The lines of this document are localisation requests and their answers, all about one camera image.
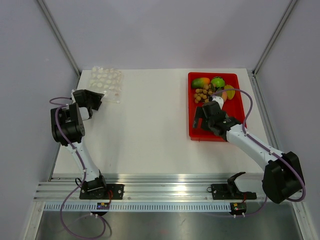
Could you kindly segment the orange peach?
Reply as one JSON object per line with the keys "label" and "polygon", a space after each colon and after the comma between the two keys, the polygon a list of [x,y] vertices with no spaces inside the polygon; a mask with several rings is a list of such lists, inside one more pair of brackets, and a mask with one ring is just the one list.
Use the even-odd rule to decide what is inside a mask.
{"label": "orange peach", "polygon": [[228,95],[227,95],[227,92],[226,92],[226,91],[222,92],[222,94],[221,94],[221,98],[223,99],[223,101],[224,101],[224,102],[226,102],[226,101],[227,101],[227,99],[228,99]]}

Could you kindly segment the clear zip top bag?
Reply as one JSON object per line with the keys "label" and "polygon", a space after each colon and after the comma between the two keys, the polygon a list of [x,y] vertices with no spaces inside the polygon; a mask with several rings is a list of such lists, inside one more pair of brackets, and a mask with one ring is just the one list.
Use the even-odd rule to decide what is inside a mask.
{"label": "clear zip top bag", "polygon": [[94,66],[91,69],[87,89],[103,94],[105,102],[119,104],[122,96],[123,73],[115,68]]}

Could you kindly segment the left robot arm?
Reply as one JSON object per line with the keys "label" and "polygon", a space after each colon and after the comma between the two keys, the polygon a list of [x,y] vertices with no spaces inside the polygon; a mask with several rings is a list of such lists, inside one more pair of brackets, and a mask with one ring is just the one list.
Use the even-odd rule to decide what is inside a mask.
{"label": "left robot arm", "polygon": [[81,200],[98,200],[109,196],[108,186],[101,171],[94,163],[84,141],[83,121],[90,120],[97,111],[104,95],[87,89],[73,90],[71,97],[49,100],[57,106],[50,110],[53,139],[72,155],[81,177],[75,180]]}

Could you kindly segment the brown longan bunch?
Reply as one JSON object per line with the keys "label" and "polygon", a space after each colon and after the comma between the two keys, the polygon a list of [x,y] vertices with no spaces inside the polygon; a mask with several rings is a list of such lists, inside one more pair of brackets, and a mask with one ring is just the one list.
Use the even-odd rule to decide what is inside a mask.
{"label": "brown longan bunch", "polygon": [[202,88],[197,88],[195,94],[193,95],[194,102],[199,103],[208,103],[212,99],[213,93],[216,91],[215,84],[205,84]]}

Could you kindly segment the yellow star fruit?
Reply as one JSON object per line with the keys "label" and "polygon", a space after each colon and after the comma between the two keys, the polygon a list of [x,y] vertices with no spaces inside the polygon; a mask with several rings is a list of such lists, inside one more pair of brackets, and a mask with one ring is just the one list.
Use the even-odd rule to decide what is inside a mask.
{"label": "yellow star fruit", "polygon": [[227,100],[232,100],[235,96],[236,91],[234,90],[234,87],[232,85],[225,85],[224,91],[227,93]]}

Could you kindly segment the green round fruit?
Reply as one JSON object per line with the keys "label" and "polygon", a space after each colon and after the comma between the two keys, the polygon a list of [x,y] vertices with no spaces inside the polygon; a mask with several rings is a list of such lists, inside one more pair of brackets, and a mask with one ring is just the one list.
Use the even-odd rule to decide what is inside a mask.
{"label": "green round fruit", "polygon": [[225,86],[225,80],[220,76],[216,76],[211,79],[210,84],[213,88],[223,88]]}

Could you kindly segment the right controller board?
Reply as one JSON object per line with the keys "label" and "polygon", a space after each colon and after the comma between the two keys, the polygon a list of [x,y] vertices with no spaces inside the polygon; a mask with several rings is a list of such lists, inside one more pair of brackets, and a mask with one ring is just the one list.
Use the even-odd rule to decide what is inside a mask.
{"label": "right controller board", "polygon": [[247,212],[246,202],[232,202],[230,203],[230,214],[232,216],[244,216]]}

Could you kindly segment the controller board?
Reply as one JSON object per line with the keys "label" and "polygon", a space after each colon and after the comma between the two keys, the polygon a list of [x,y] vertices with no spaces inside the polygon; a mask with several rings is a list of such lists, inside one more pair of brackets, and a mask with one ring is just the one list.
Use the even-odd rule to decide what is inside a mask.
{"label": "controller board", "polygon": [[109,210],[110,203],[109,202],[98,202],[96,209],[97,210]]}
{"label": "controller board", "polygon": [[232,202],[230,203],[230,214],[232,216],[244,216],[247,212],[246,202]]}

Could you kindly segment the left controller board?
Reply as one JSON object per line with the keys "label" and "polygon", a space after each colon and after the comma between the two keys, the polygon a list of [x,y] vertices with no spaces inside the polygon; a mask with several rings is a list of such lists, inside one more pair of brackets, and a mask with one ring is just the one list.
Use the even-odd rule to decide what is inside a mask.
{"label": "left controller board", "polygon": [[109,210],[110,203],[109,202],[98,202],[96,209],[97,210]]}

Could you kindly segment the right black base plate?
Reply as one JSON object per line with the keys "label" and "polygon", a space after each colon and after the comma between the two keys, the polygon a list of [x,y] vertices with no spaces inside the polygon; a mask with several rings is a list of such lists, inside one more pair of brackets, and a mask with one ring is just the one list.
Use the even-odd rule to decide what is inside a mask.
{"label": "right black base plate", "polygon": [[256,200],[255,192],[242,192],[234,184],[214,183],[206,191],[212,194],[214,200]]}

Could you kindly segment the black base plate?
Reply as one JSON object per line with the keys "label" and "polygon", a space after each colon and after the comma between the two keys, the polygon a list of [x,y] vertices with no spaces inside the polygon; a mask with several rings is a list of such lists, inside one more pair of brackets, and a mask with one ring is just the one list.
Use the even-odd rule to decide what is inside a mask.
{"label": "black base plate", "polygon": [[125,186],[123,184],[107,184],[89,188],[82,186],[79,194],[80,200],[122,200]]}
{"label": "black base plate", "polygon": [[214,200],[256,200],[255,192],[242,192],[234,184],[214,183],[206,191],[212,194]]}

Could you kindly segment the frame post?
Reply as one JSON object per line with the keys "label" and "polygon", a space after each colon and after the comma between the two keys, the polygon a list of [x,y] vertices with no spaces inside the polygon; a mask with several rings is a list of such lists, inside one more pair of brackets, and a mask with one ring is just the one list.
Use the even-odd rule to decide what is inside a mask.
{"label": "frame post", "polygon": [[262,54],[260,55],[255,67],[252,70],[252,74],[254,77],[258,75],[258,72],[262,68],[265,60],[267,59],[269,53],[273,49],[275,43],[277,42],[280,34],[282,33],[283,29],[285,28],[291,14],[295,10],[297,4],[299,3],[299,0],[290,0],[288,5],[286,6],[283,14],[281,15],[274,31],[272,32],[272,35],[270,39],[268,40]]}
{"label": "frame post", "polygon": [[38,4],[40,10],[42,11],[44,18],[48,22],[48,25],[49,25],[54,37],[56,38],[60,48],[64,52],[64,55],[67,58],[69,64],[71,65],[74,73],[76,74],[77,78],[80,79],[82,71],[80,70],[78,64],[76,63],[76,60],[73,57],[73,55],[72,55],[62,33],[57,25],[46,1],[45,0],[36,0],[35,2]]}

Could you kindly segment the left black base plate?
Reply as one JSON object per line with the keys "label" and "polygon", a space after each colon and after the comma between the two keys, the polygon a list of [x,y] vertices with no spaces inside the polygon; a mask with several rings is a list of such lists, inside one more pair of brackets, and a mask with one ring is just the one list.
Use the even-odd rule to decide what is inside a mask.
{"label": "left black base plate", "polygon": [[122,200],[125,186],[123,184],[107,184],[89,188],[82,186],[79,194],[80,200]]}

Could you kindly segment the aluminium rail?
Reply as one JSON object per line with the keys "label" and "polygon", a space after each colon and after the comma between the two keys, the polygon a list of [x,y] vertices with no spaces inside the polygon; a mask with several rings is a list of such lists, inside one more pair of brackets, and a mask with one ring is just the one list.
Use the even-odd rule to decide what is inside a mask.
{"label": "aluminium rail", "polygon": [[[106,173],[109,184],[123,184],[122,202],[212,202],[207,188],[225,183],[232,173],[201,174],[117,174]],[[77,186],[76,173],[55,173],[41,181],[34,194],[35,202],[62,202]]]}

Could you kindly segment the right frame post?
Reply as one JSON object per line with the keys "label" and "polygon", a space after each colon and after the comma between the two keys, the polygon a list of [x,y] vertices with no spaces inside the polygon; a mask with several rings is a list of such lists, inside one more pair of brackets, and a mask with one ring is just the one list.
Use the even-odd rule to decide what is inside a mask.
{"label": "right frame post", "polygon": [[272,32],[272,35],[270,39],[268,40],[262,54],[260,55],[255,67],[252,70],[252,74],[254,77],[258,75],[258,72],[262,68],[265,60],[267,59],[269,53],[273,49],[275,43],[277,42],[280,34],[282,33],[283,29],[285,28],[291,14],[295,10],[297,4],[299,3],[299,0],[290,0],[288,5],[286,6],[283,14],[281,15],[274,31]]}

